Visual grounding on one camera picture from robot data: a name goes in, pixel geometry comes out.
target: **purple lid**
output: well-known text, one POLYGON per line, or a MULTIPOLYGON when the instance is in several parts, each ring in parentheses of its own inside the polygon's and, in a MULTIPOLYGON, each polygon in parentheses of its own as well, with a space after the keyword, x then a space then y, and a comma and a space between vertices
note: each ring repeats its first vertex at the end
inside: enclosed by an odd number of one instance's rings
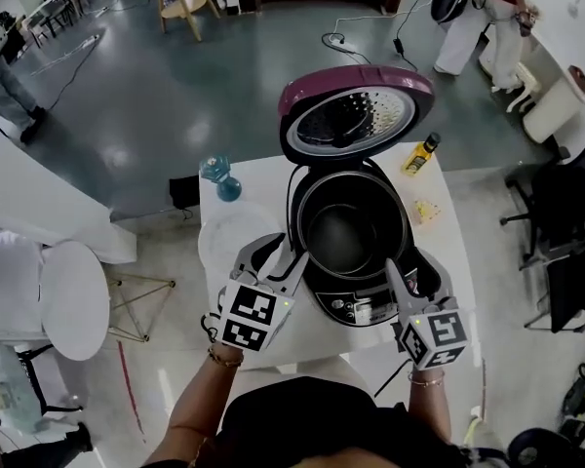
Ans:
POLYGON ((355 65, 310 73, 280 97, 282 149, 302 165, 366 158, 404 137, 433 101, 431 82, 406 69, 355 65))

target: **sneaker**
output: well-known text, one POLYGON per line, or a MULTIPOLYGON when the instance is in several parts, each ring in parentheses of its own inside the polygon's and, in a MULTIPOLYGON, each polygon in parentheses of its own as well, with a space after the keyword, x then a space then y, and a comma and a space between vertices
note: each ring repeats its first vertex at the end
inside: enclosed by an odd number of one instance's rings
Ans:
POLYGON ((37 112, 37 116, 38 117, 35 118, 34 117, 34 112, 33 112, 33 114, 31 115, 31 117, 32 117, 33 120, 35 120, 34 123, 32 125, 30 125, 30 127, 28 127, 26 130, 24 130, 21 133, 21 135, 19 136, 19 141, 22 144, 29 144, 30 143, 30 141, 35 136, 35 134, 39 130, 39 127, 43 123, 43 120, 46 117, 46 110, 43 109, 42 107, 35 107, 35 111, 37 112))
POLYGON ((48 112, 43 107, 37 106, 30 113, 30 117, 33 120, 43 120, 46 117, 46 114, 48 114, 48 112))
POLYGON ((91 434, 85 423, 78 423, 78 430, 69 432, 65 437, 76 441, 82 452, 91 452, 94 449, 94 445, 91 443, 91 434))

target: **white counter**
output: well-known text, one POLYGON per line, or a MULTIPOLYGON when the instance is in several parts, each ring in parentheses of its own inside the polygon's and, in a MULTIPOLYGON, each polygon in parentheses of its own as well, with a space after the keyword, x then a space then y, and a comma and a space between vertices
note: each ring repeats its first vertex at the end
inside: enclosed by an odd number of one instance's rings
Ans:
MULTIPOLYGON (((416 177, 401 174, 400 167, 414 147, 414 142, 400 143, 373 160, 388 175, 408 209, 416 245, 438 259, 450 274, 453 292, 468 319, 475 366, 478 366, 481 352, 474 314, 475 294, 457 216, 435 157, 416 177), (414 199, 423 199, 440 207, 440 214, 429 223, 416 225, 411 213, 414 199)), ((284 156, 232 165, 232 175, 243 185, 239 200, 258 203, 270 211, 283 231, 286 230, 286 188, 293 169, 294 165, 284 156)), ((297 173, 292 189, 303 174, 304 170, 297 173)), ((229 206, 218 199, 215 188, 215 184, 200 178, 202 224, 217 210, 229 206)), ((226 280, 208 271, 206 277, 210 306, 216 310, 217 294, 226 280)), ((349 328, 332 321, 315 305, 303 283, 294 298, 296 305, 280 333, 264 352, 248 353, 244 369, 320 359, 394 340, 390 323, 370 328, 349 328)))

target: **white pants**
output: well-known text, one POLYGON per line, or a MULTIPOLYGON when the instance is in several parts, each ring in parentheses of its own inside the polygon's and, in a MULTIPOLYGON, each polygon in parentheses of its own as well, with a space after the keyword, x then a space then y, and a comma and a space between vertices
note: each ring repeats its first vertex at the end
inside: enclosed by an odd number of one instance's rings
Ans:
POLYGON ((516 87, 520 83, 516 76, 516 66, 520 61, 523 40, 520 27, 513 19, 515 14, 516 6, 502 0, 486 0, 485 7, 481 10, 475 9, 469 2, 463 14, 453 21, 436 66, 447 73, 460 74, 477 47, 483 30, 490 22, 498 20, 495 24, 493 83, 501 89, 516 87))
POLYGON ((4 58, 0 58, 0 116, 23 132, 34 123, 29 113, 35 107, 36 100, 11 72, 4 58))

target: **tile floor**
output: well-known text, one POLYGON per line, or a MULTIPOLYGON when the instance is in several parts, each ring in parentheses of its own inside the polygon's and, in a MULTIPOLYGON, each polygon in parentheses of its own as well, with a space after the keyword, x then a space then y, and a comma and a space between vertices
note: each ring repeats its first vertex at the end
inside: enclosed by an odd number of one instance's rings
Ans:
MULTIPOLYGON (((501 228, 498 218, 513 213, 516 204, 503 185, 504 170, 447 172, 477 297, 479 334, 487 362, 487 420, 505 444, 522 430, 555 428, 561 400, 585 361, 585 334, 524 330, 536 313, 544 278, 541 270, 523 275, 517 269, 525 242, 520 224, 501 228)), ((72 418, 91 427, 97 450, 81 455, 75 468, 138 466, 160 440, 171 408, 182 388, 202 363, 208 341, 199 328, 207 309, 204 271, 197 255, 199 217, 154 215, 123 222, 139 232, 139 262, 117 270, 177 279, 161 317, 145 344, 124 342, 142 432, 132 411, 122 373, 117 342, 108 337, 103 348, 85 363, 60 360, 68 370, 70 392, 86 408, 72 418)), ((147 286, 133 286, 142 293, 147 286)), ((143 322, 157 299, 135 303, 143 322)), ((120 324, 129 323, 119 311, 120 324)), ((395 345, 385 344, 349 354, 351 365, 371 391, 377 390, 403 361, 395 345)), ((460 361, 466 363, 467 357, 460 361)), ((453 439, 465 433, 472 407, 482 400, 482 372, 459 364, 448 368, 448 400, 453 439)), ((382 406, 406 401, 408 383, 403 372, 377 398, 382 406)), ((36 442, 9 432, 20 446, 36 442)), ((51 436, 37 436, 51 440, 51 436)), ((1 438, 5 448, 10 443, 1 438)))
MULTIPOLYGON (((403 0, 401 11, 413 2, 403 0)), ((204 38, 196 44, 179 19, 169 22, 164 35, 155 0, 146 3, 96 1, 94 9, 136 7, 90 14, 43 48, 31 47, 13 65, 47 107, 87 52, 31 73, 100 34, 97 48, 26 152, 118 218, 168 208, 168 179, 196 175, 199 161, 213 153, 226 153, 232 161, 281 154, 277 101, 284 86, 311 71, 354 64, 324 47, 321 35, 332 31, 338 18, 376 15, 335 2, 272 4, 259 14, 221 20, 205 10, 196 14, 204 38)), ((437 100, 406 139, 440 133, 438 155, 446 171, 545 158, 518 119, 505 115, 507 99, 490 93, 474 60, 458 80, 433 71, 445 31, 428 9, 412 14, 400 36, 409 59, 434 82, 437 100)), ((338 31, 372 62, 408 67, 392 43, 403 18, 344 21, 338 31)))

